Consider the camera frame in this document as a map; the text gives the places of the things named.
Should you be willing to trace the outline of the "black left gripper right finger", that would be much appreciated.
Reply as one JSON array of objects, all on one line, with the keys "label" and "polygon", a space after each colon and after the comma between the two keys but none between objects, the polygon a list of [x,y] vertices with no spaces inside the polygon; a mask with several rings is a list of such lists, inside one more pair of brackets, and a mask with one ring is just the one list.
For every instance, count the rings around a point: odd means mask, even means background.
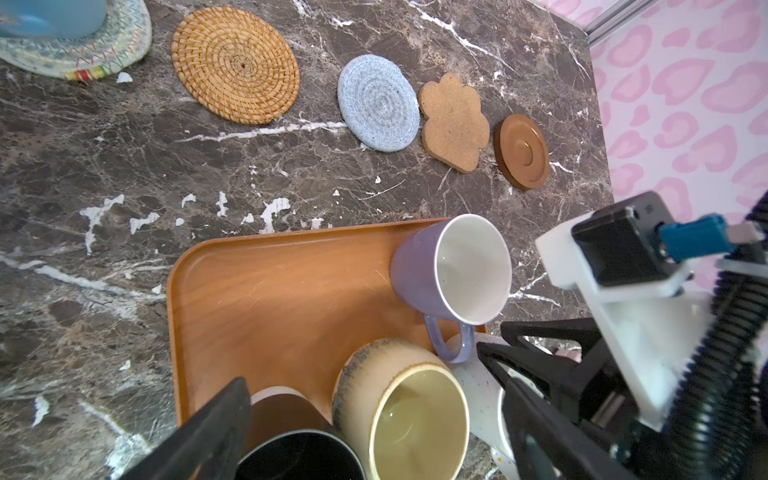
[{"label": "black left gripper right finger", "polygon": [[507,383],[502,412],[522,479],[633,479],[524,383]]}]

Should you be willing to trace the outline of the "woven rattan round coaster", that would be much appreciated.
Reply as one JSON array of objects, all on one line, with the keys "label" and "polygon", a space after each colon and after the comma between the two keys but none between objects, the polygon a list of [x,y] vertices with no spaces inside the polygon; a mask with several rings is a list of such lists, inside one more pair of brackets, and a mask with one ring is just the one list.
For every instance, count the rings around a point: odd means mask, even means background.
[{"label": "woven rattan round coaster", "polygon": [[234,7],[186,16],[173,34],[171,57],[192,97],[236,123],[268,124],[299,94],[299,66],[287,41],[260,17]]}]

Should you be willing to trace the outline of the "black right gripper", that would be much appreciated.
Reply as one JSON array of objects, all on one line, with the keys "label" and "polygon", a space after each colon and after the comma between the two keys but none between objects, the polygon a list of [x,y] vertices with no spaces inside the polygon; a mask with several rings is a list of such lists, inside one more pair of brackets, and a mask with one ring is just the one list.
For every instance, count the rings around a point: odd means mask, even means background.
[{"label": "black right gripper", "polygon": [[[546,354],[520,337],[572,340],[581,347],[580,364]],[[506,368],[530,380],[545,398],[610,456],[632,456],[642,442],[658,436],[640,421],[637,402],[627,386],[593,318],[550,321],[505,321],[501,338],[507,345],[479,342],[476,352],[491,376],[506,388]],[[581,393],[569,387],[572,373],[586,367]]]}]

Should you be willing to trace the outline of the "grey blue woven coaster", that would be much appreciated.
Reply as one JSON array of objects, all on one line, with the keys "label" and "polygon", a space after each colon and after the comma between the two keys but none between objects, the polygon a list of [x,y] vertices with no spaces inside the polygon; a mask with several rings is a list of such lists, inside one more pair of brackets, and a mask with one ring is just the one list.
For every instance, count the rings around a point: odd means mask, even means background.
[{"label": "grey blue woven coaster", "polygon": [[339,76],[337,100],[347,127],[370,149],[397,152],[417,136],[416,93],[400,68],[382,56],[350,60]]}]

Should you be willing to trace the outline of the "cork flower shaped coaster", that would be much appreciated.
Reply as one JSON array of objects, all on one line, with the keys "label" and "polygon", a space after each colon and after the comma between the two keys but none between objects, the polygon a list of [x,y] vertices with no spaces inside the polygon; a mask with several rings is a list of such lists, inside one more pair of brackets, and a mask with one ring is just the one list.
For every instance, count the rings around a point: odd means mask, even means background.
[{"label": "cork flower shaped coaster", "polygon": [[426,119],[422,128],[425,150],[461,173],[475,170],[490,138],[478,92],[447,72],[439,81],[422,86],[418,103]]}]

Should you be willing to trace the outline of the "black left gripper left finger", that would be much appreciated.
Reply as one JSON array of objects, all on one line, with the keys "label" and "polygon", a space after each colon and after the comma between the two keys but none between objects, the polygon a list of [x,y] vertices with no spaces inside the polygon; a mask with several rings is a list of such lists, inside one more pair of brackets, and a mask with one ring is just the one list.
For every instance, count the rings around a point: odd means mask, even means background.
[{"label": "black left gripper left finger", "polygon": [[125,479],[233,479],[251,424],[246,380],[229,382]]}]

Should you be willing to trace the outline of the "lavender mug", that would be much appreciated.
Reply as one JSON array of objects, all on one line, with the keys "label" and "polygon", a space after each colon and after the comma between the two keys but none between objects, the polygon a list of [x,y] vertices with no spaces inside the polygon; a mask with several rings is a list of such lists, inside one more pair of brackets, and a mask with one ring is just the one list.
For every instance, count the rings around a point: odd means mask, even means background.
[{"label": "lavender mug", "polygon": [[424,315],[437,355],[451,364],[470,359],[475,328],[502,312],[512,273],[502,234],[475,214],[416,232],[396,249],[390,263],[394,291]]}]

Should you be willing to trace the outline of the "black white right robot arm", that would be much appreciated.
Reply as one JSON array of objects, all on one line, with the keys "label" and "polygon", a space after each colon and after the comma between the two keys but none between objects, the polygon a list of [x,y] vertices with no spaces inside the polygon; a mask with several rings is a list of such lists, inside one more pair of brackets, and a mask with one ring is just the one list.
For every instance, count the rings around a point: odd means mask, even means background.
[{"label": "black white right robot arm", "polygon": [[523,479],[739,479],[767,420],[767,202],[682,223],[647,191],[538,238],[585,318],[481,342]]}]

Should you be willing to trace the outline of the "multicolour woven round coaster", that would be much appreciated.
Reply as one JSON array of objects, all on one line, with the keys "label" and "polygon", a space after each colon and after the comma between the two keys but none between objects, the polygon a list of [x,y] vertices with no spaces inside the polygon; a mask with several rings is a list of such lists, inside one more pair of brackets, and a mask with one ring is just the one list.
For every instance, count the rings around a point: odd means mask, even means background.
[{"label": "multicolour woven round coaster", "polygon": [[79,39],[3,38],[1,59],[39,75],[72,81],[98,80],[141,60],[152,43],[143,0],[108,1],[103,25]]}]

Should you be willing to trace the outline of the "light blue mug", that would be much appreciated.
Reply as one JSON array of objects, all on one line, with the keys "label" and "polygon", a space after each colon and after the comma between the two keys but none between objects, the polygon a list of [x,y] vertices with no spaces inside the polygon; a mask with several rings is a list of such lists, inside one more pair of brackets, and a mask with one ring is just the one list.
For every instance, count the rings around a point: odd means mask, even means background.
[{"label": "light blue mug", "polygon": [[1,0],[1,37],[82,38],[106,15],[106,0]]}]

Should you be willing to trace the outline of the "brown wooden round coaster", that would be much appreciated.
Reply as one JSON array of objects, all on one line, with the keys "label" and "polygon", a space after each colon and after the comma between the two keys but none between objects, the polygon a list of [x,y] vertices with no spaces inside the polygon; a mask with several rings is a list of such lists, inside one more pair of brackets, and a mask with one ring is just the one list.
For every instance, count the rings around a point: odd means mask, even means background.
[{"label": "brown wooden round coaster", "polygon": [[541,187],[550,173],[549,152],[543,134],[528,117],[512,114],[494,133],[494,152],[504,177],[527,191]]}]

